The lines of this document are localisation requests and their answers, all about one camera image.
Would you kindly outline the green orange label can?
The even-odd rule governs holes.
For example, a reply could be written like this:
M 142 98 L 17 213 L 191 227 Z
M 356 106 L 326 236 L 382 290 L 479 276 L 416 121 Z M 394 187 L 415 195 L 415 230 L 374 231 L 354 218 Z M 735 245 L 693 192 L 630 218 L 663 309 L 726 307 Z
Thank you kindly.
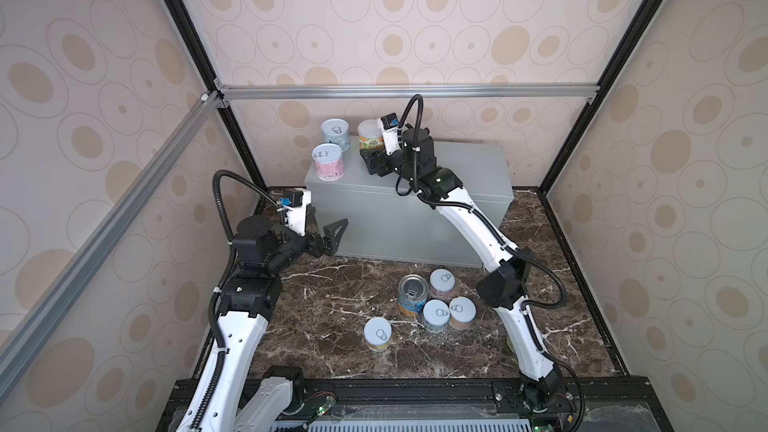
M 367 119 L 362 121 L 358 127 L 359 147 L 361 150 L 372 150 L 384 148 L 383 132 L 380 128 L 379 119 Z

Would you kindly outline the pink label white-lid can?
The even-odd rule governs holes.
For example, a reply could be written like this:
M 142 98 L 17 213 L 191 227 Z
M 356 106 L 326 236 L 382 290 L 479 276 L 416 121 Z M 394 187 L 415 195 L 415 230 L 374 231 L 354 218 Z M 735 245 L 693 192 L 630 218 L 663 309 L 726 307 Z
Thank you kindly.
M 343 150 L 334 143 L 324 143 L 312 151 L 317 177 L 322 181 L 336 181 L 344 176 Z

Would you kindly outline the teal label white-lid can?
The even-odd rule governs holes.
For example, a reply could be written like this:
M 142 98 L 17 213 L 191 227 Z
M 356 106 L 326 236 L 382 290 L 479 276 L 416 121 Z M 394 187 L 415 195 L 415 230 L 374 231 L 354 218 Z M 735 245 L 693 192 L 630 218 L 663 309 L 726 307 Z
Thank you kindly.
M 346 152 L 350 147 L 349 124 L 344 119 L 331 118 L 321 124 L 321 132 L 326 143 L 332 143 Z

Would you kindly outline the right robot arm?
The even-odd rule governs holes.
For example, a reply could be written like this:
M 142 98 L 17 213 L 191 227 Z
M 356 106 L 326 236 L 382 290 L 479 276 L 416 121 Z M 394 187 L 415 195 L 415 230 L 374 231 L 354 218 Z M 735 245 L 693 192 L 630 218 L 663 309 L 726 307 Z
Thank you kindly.
M 507 331 L 516 353 L 522 391 L 533 408 L 545 408 L 560 391 L 564 377 L 560 362 L 544 344 L 532 309 L 563 307 L 567 299 L 563 282 L 529 249 L 518 247 L 504 236 L 480 210 L 458 176 L 437 164 L 434 140 L 428 130 L 392 126 L 384 128 L 381 135 L 381 147 L 361 151 L 369 173 L 395 173 L 406 181 L 420 202 L 446 218 L 481 258 L 487 275 L 477 283 L 476 292 L 496 311 Z M 529 297 L 527 280 L 533 269 L 554 282 L 556 301 Z

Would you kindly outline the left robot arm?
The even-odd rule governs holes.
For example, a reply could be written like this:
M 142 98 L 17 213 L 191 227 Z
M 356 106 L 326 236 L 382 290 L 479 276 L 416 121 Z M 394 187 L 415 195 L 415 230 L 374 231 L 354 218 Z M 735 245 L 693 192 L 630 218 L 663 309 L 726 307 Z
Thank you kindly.
M 214 344 L 178 430 L 268 431 L 279 416 L 304 409 L 304 376 L 297 367 L 270 367 L 254 395 L 242 395 L 282 292 L 282 271 L 305 254 L 334 255 L 347 226 L 341 219 L 322 234 L 298 234 L 264 215 L 238 224 L 231 240 L 233 272 L 215 288 L 208 309 Z

